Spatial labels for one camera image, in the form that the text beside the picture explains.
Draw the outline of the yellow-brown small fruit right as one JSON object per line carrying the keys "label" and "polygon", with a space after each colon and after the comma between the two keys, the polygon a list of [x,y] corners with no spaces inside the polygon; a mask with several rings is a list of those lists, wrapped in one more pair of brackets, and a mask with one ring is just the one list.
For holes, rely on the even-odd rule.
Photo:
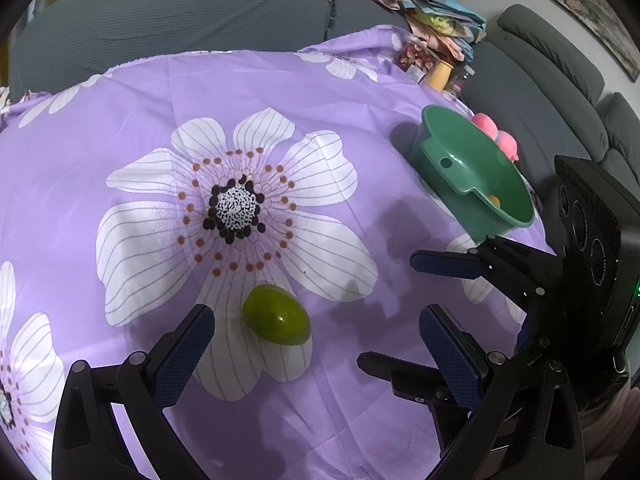
{"label": "yellow-brown small fruit right", "polygon": [[487,198],[494,206],[496,206],[498,208],[501,207],[500,200],[498,199],[497,196],[490,194],[490,195],[487,196]]}

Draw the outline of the green plastic bowl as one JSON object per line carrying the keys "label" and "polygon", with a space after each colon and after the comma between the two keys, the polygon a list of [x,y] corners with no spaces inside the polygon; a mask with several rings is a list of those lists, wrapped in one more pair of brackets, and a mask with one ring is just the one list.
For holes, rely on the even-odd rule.
{"label": "green plastic bowl", "polygon": [[[408,162],[476,242],[534,222],[534,204],[518,168],[480,128],[448,107],[422,110]],[[500,208],[488,200],[490,194]]]}

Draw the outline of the pink round toy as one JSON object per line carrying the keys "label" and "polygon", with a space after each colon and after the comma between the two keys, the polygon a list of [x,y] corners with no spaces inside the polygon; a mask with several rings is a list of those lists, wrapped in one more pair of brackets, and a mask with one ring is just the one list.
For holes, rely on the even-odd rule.
{"label": "pink round toy", "polygon": [[497,124],[484,113],[474,114],[471,122],[489,136],[511,162],[518,161],[518,142],[510,133],[500,130]]}

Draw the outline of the green mango-shaped fruit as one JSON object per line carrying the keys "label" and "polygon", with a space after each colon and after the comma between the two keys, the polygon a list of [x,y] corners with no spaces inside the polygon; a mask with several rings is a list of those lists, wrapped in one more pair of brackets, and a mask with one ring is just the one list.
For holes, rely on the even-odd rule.
{"label": "green mango-shaped fruit", "polygon": [[297,298],[273,285],[257,285],[243,302],[244,323],[260,338],[282,346],[304,344],[311,336],[310,318]]}

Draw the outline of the grey sofa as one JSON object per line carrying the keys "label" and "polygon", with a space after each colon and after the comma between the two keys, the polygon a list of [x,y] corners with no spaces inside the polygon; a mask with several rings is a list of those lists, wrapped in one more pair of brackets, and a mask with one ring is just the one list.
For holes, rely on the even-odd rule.
{"label": "grey sofa", "polygon": [[[21,32],[9,62],[14,96],[58,92],[107,68],[186,50],[296,51],[376,25],[405,27],[371,0],[58,0]],[[514,4],[475,50],[466,105],[518,141],[540,196],[558,155],[589,158],[639,188],[639,119],[606,96],[597,69],[526,6]]]}

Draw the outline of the purple floral tablecloth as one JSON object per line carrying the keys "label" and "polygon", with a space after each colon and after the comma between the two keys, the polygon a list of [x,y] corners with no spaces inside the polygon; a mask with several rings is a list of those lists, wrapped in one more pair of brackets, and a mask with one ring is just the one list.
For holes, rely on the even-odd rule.
{"label": "purple floral tablecloth", "polygon": [[[405,159],[440,102],[378,26],[297,53],[194,51],[117,65],[2,110],[1,431],[38,479],[73,362],[118,364],[201,302],[216,333],[168,417],[214,479],[422,479],[426,408],[360,353],[429,363],[436,302],[510,352],[523,313],[484,280],[414,272],[418,249],[473,242]],[[311,336],[243,321],[260,284]]]}

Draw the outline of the stack of colourful papers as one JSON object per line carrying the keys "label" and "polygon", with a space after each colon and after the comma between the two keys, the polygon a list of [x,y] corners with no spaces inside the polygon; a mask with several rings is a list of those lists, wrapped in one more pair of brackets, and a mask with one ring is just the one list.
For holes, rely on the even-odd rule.
{"label": "stack of colourful papers", "polygon": [[487,36],[487,21],[457,0],[400,0],[413,36],[453,66],[470,65]]}

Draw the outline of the framed wall picture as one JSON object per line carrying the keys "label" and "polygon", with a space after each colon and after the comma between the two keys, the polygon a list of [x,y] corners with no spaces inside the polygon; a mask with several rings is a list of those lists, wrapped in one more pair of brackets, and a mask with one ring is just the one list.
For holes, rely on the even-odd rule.
{"label": "framed wall picture", "polygon": [[639,49],[620,17],[606,0],[553,0],[588,29],[627,77],[639,78]]}

